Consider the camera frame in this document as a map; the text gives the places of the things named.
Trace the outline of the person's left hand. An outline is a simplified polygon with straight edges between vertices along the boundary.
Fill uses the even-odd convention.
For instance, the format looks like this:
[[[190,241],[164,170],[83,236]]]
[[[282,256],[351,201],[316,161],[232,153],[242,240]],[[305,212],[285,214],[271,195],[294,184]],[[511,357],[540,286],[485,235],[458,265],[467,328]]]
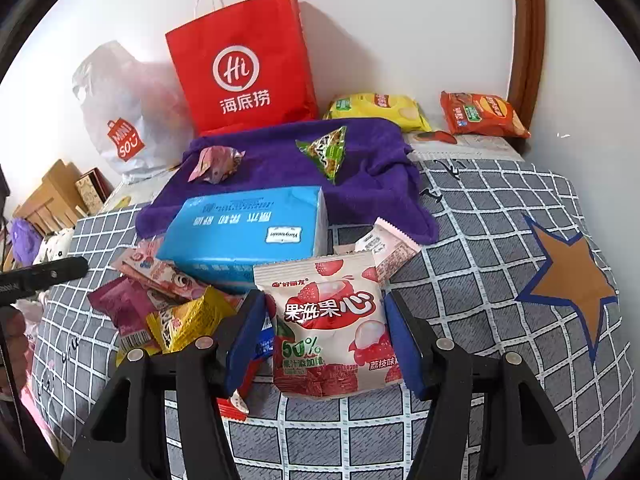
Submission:
[[[14,307],[1,310],[1,325],[6,336],[6,348],[8,360],[11,363],[17,391],[21,391],[27,382],[29,362],[27,353],[29,350],[26,337],[26,323],[21,311]]]

